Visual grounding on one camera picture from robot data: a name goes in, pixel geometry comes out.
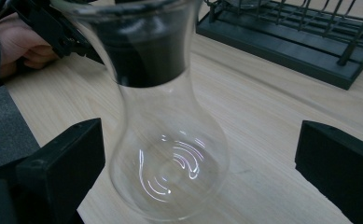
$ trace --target wooden table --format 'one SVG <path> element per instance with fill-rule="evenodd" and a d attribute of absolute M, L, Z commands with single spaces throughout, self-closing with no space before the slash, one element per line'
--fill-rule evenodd
<path fill-rule="evenodd" d="M 195 35 L 191 73 L 198 101 L 227 135 L 230 173 L 214 203 L 179 223 L 350 223 L 295 170 L 294 158 L 305 119 L 363 141 L 363 72 L 344 91 Z M 40 146 L 77 122 L 101 118 L 109 160 L 122 103 L 103 65 L 72 55 L 12 78 L 7 88 Z M 86 223 L 157 223 L 120 200 L 106 167 L 78 212 Z"/>

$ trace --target dish drying rack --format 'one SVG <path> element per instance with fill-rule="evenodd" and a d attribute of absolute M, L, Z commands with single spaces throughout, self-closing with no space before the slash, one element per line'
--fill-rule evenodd
<path fill-rule="evenodd" d="M 344 90 L 363 70 L 363 0 L 243 1 L 204 0 L 196 33 Z"/>

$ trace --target glass carafe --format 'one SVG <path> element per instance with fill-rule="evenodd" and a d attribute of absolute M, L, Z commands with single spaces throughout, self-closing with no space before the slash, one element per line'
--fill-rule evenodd
<path fill-rule="evenodd" d="M 226 137 L 199 106 L 189 76 L 201 0 L 52 4 L 90 40 L 118 83 L 125 112 L 109 162 L 115 190 L 151 219 L 201 211 L 229 169 Z"/>

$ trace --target gray mat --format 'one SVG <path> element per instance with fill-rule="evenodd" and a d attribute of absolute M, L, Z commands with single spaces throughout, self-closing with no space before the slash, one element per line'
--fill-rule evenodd
<path fill-rule="evenodd" d="M 0 165 L 40 149 L 5 86 L 0 87 Z"/>

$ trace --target black holder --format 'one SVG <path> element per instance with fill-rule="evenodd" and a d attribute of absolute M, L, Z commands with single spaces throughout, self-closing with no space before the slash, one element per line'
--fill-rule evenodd
<path fill-rule="evenodd" d="M 77 208 L 104 166 L 101 120 L 73 125 L 0 167 L 0 223 L 83 223 Z"/>
<path fill-rule="evenodd" d="M 353 222 L 363 224 L 363 141 L 305 120 L 296 169 Z"/>
<path fill-rule="evenodd" d="M 349 15 L 354 1 L 343 14 L 342 0 L 333 11 L 311 8 L 311 0 L 301 6 L 271 1 L 253 9 L 204 2 L 210 11 L 197 24 L 199 35 L 344 90 L 363 70 L 363 18 Z"/>

